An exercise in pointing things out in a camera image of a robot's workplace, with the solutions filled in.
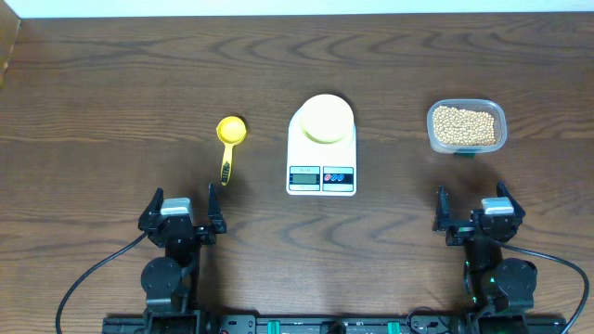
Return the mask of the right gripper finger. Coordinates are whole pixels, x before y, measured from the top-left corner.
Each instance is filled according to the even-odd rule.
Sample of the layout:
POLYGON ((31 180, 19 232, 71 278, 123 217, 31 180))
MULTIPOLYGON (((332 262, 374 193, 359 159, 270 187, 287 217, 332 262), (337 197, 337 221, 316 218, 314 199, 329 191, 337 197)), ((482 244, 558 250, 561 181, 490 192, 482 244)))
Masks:
POLYGON ((513 224, 516 226, 521 225, 523 223, 523 218, 525 217, 525 210, 523 207, 511 195, 506 185, 502 181, 497 183, 496 191, 497 197, 504 201, 504 205, 499 210, 498 215, 511 218, 513 224))
POLYGON ((443 186, 438 187, 437 207, 433 217, 433 231, 446 231, 451 226, 448 195, 443 186))

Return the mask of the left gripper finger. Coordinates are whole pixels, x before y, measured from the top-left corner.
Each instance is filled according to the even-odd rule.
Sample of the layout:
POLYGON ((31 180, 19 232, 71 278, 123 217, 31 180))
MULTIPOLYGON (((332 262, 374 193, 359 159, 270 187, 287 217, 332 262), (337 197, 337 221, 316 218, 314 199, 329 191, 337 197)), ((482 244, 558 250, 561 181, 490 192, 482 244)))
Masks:
POLYGON ((209 184, 209 206, 208 206, 208 217, 211 221, 211 226, 215 234, 226 233, 226 220, 222 214, 217 196, 215 191, 215 185, 209 184))
POLYGON ((158 187, 147 208, 138 218, 139 230, 157 230, 162 223, 161 206, 164 202, 163 189, 158 187))

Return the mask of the yellow measuring scoop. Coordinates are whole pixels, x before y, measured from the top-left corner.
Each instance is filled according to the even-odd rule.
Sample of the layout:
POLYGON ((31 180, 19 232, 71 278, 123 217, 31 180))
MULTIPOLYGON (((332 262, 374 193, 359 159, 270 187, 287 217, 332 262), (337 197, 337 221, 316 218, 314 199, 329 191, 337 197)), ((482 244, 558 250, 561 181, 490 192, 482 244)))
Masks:
POLYGON ((226 186, 232 174, 233 148, 242 143, 247 136, 247 126, 241 118, 228 116, 219 122, 216 133, 225 147, 220 174, 221 183, 226 186))

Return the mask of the yellow bowl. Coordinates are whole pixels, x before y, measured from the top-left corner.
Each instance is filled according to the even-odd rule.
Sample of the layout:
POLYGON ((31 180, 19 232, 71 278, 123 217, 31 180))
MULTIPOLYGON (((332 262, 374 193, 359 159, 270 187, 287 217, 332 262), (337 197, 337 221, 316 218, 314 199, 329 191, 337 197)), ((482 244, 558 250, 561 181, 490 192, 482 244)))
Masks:
POLYGON ((300 107, 299 125, 320 144, 338 143, 352 135, 355 117, 349 103, 331 94, 313 96, 300 107))

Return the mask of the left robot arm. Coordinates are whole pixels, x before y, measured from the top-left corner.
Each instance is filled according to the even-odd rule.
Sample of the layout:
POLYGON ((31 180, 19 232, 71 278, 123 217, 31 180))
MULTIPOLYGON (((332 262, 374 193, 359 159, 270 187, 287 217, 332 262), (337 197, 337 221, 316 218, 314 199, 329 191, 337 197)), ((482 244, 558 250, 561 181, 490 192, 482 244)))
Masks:
POLYGON ((210 223, 195 225, 191 200, 166 199, 158 188, 138 218, 138 228, 164 250, 144 267, 140 283, 146 292, 145 324, 141 333, 201 334, 217 331, 213 315, 192 306, 194 280, 200 272, 200 249, 216 243, 226 232, 215 185, 208 187, 207 216, 210 223))

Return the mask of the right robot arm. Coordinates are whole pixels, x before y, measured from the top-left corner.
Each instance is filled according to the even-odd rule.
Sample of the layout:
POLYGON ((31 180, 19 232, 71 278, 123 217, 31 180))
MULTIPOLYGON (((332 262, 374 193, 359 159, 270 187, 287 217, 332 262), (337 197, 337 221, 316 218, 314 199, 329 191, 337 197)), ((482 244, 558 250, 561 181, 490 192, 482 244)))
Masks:
POLYGON ((433 230, 445 233, 448 247, 464 249, 464 284, 473 308, 451 320, 452 333, 527 333, 525 312, 534 307, 536 266, 505 258, 501 249, 518 232, 524 209, 506 186, 498 182, 497 195, 481 201, 467 219, 454 219, 448 194, 437 191, 433 230))

